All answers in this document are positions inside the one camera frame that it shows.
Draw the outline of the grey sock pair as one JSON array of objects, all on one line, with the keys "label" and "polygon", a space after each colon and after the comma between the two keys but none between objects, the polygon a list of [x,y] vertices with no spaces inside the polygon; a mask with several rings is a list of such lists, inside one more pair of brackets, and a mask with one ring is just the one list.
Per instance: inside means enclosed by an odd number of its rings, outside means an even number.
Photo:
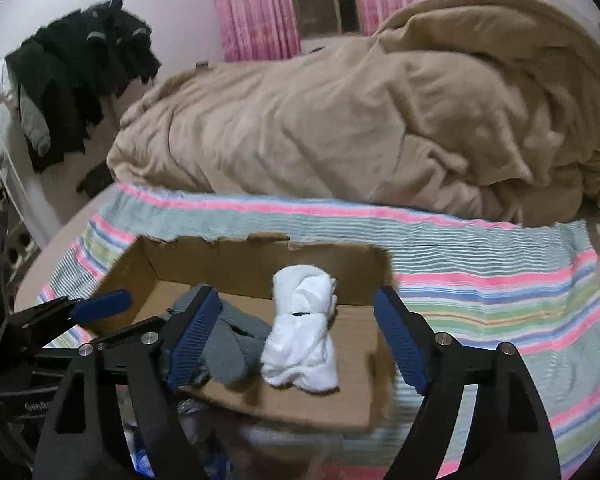
[{"label": "grey sock pair", "polygon": [[162,376],[173,390],[209,380],[227,388],[260,373],[271,326],[242,312],[205,284],[190,288],[162,316]]}]

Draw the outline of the brown cardboard box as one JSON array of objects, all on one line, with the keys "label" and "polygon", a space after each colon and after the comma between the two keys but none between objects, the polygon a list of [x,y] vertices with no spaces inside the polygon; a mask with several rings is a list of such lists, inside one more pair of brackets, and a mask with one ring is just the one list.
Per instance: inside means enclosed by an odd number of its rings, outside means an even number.
[{"label": "brown cardboard box", "polygon": [[262,370],[236,386],[187,392],[223,408],[321,430],[369,432],[393,404],[393,359],[373,296],[393,283],[385,249],[284,236],[138,238],[96,288],[126,290],[128,310],[87,323],[98,336],[159,316],[197,285],[271,327]]}]

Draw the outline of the striped pastel towel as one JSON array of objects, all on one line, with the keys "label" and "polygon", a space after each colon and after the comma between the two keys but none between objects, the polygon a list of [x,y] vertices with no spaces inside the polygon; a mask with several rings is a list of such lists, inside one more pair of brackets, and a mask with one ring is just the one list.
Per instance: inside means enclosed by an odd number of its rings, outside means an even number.
[{"label": "striped pastel towel", "polygon": [[94,292],[140,235],[239,238],[384,248],[402,300],[463,344],[514,344],[574,475],[600,442],[600,268],[581,221],[526,229],[336,200],[192,194],[118,184],[70,242],[38,300]]}]

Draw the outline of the black hanging clothes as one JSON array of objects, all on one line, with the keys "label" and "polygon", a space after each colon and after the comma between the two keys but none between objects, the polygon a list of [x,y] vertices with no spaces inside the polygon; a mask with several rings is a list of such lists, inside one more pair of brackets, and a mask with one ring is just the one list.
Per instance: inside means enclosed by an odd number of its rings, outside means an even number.
[{"label": "black hanging clothes", "polygon": [[43,26],[5,58],[32,168],[40,174],[67,153],[85,151],[88,128],[104,119],[102,99],[147,84],[161,63],[151,28],[106,0]]}]

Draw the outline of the tan crumpled blanket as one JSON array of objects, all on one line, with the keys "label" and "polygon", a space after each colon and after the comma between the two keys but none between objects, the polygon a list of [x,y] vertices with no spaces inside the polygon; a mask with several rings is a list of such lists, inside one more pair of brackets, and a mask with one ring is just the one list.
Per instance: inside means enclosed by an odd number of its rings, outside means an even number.
[{"label": "tan crumpled blanket", "polygon": [[372,36],[163,81],[107,162],[172,190],[549,226],[600,204],[600,45],[542,0],[424,0]]}]

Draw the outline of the left pink curtain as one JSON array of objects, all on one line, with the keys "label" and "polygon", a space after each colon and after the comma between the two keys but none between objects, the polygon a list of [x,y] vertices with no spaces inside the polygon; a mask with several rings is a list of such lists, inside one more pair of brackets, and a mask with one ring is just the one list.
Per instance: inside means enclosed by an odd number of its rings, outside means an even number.
[{"label": "left pink curtain", "polygon": [[294,0],[213,2],[225,61],[278,61],[300,53]]}]

